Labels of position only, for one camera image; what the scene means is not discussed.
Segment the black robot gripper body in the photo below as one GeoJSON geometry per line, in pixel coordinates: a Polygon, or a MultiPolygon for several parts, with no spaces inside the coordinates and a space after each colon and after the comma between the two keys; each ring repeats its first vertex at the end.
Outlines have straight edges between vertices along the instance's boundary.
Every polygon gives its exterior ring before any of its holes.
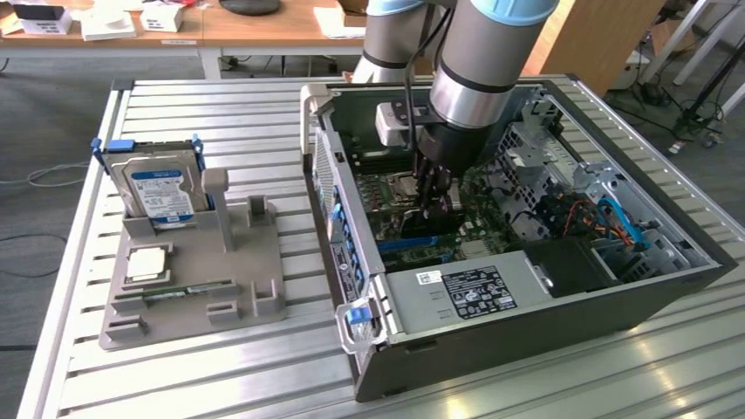
{"type": "Polygon", "coordinates": [[[470,129],[448,123],[424,125],[416,139],[415,174],[423,175],[426,167],[435,167],[459,177],[474,165],[490,134],[490,127],[470,129]]]}

